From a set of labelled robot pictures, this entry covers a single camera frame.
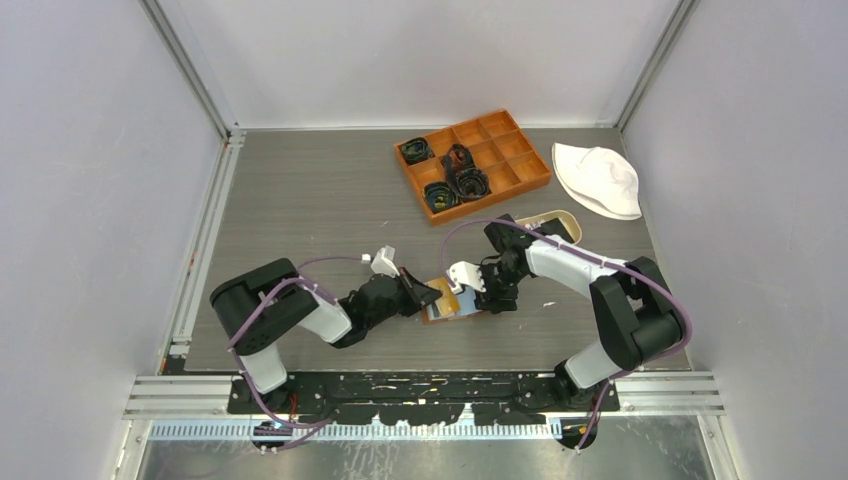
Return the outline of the orange gold credit card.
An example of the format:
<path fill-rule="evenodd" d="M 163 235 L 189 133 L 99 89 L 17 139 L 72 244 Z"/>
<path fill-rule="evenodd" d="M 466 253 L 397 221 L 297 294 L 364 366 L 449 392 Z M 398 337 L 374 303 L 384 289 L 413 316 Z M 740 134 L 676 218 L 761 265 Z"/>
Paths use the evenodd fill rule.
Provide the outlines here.
<path fill-rule="evenodd" d="M 451 317 L 460 311 L 459 299 L 451 290 L 445 278 L 440 277 L 429 280 L 426 282 L 426 285 L 441 293 L 441 296 L 430 307 L 431 312 L 428 314 L 430 321 Z"/>

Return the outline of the beige oval card tray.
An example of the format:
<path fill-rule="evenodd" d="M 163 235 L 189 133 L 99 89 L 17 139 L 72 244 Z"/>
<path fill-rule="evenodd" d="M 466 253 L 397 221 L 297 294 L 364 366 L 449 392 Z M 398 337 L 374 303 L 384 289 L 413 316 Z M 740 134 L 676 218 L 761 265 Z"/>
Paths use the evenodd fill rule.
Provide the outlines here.
<path fill-rule="evenodd" d="M 570 244 L 578 244 L 583 236 L 583 231 L 575 216 L 565 210 L 552 210 L 541 214 L 524 217 L 516 220 L 516 223 L 537 233 L 541 233 L 540 225 L 548 220 L 560 218 L 562 223 L 566 225 L 567 230 L 573 237 L 573 242 Z"/>

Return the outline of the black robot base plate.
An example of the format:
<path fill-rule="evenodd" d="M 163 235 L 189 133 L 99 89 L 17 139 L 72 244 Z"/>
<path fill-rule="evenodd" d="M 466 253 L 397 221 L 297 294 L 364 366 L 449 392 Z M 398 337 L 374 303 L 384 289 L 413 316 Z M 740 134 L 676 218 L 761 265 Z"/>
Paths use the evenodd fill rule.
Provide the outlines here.
<path fill-rule="evenodd" d="M 231 383 L 230 414 L 290 415 L 314 426 L 330 419 L 335 426 L 364 426 L 378 420 L 387 426 L 456 426 L 464 410 L 476 427 L 541 426 L 557 420 L 565 447 L 590 446 L 597 423 L 620 408 L 611 386 L 571 393 L 551 372 L 300 372 L 279 389 L 254 396 L 247 382 Z"/>

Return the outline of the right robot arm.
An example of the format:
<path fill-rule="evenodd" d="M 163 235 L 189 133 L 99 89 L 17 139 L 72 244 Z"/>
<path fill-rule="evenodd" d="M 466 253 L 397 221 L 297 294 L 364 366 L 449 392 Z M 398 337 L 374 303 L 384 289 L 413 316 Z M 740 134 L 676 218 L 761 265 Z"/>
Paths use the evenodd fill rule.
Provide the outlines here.
<path fill-rule="evenodd" d="M 604 259 L 573 245 L 555 221 L 530 230 L 504 215 L 484 233 L 498 254 L 478 266 L 478 310 L 516 310 L 518 285 L 526 277 L 556 281 L 591 302 L 597 340 L 555 368 L 555 396 L 565 409 L 582 409 L 597 384 L 670 355 L 690 340 L 688 316 L 653 260 Z"/>

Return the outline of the brown leather card holder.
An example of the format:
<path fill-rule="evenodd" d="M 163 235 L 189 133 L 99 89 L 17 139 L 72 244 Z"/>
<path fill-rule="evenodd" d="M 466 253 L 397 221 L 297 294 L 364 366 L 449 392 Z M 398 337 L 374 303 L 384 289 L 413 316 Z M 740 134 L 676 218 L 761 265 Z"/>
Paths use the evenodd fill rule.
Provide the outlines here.
<path fill-rule="evenodd" d="M 466 288 L 455 294 L 441 279 L 429 282 L 428 285 L 437 289 L 441 297 L 421 312 L 423 325 L 466 319 L 481 313 L 475 306 L 476 291 L 473 289 Z"/>

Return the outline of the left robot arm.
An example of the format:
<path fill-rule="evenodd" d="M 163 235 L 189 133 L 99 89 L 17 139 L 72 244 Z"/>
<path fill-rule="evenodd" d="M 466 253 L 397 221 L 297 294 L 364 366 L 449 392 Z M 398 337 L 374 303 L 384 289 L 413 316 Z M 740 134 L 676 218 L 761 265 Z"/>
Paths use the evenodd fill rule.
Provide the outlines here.
<path fill-rule="evenodd" d="M 384 321 L 411 317 L 442 293 L 399 267 L 375 273 L 358 289 L 337 299 L 281 258 L 219 285 L 209 302 L 228 336 L 227 349 L 252 382 L 252 398 L 269 413 L 285 409 L 292 397 L 277 341 L 300 327 L 337 349 L 362 341 Z"/>

